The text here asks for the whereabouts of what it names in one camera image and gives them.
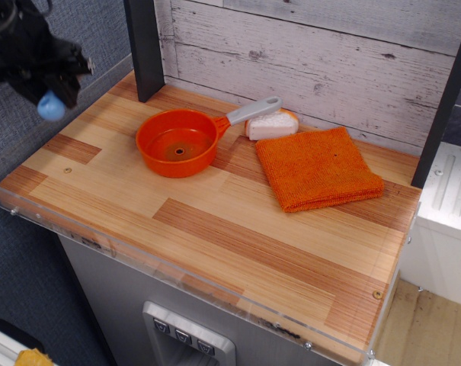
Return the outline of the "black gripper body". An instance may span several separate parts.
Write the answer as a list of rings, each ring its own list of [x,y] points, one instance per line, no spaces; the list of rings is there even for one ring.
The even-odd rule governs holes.
[[[55,37],[50,11],[0,11],[0,82],[48,75],[89,75],[94,71],[77,43]]]

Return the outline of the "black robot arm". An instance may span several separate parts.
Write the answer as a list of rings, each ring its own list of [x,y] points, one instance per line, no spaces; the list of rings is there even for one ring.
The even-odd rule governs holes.
[[[93,73],[82,47],[55,37],[32,1],[0,1],[0,83],[8,83],[33,104],[47,92],[69,109],[78,104],[78,77]]]

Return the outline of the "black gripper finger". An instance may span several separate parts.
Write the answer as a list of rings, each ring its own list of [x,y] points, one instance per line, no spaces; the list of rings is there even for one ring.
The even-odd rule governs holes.
[[[22,97],[37,106],[49,88],[39,79],[11,79],[9,85]]]
[[[46,84],[67,108],[73,109],[77,106],[81,86],[75,75],[48,75]]]

